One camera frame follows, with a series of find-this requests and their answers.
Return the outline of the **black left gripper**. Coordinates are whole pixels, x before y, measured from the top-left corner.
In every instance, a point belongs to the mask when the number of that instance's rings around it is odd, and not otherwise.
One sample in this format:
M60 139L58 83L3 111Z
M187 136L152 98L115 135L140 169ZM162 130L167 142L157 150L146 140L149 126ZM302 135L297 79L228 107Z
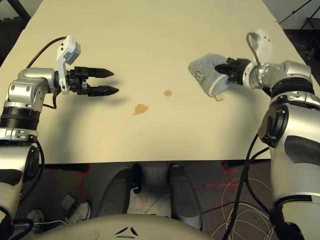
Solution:
M89 77L108 78L113 75L113 72L105 68L76 66L74 69L67 71L67 82L70 91L73 93L87 95L89 97L104 97L118 93L119 89L109 85L90 87L87 83L87 79Z

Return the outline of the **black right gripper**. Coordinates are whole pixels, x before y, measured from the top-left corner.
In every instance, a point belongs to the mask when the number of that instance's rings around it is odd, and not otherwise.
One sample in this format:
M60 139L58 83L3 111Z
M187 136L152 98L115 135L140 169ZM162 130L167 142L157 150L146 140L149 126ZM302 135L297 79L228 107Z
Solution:
M228 57L226 63L215 66L215 70L220 74L224 74L227 76L234 75L234 82L238 85L242 85L245 70L250 63L251 61L248 59L234 59L232 57Z

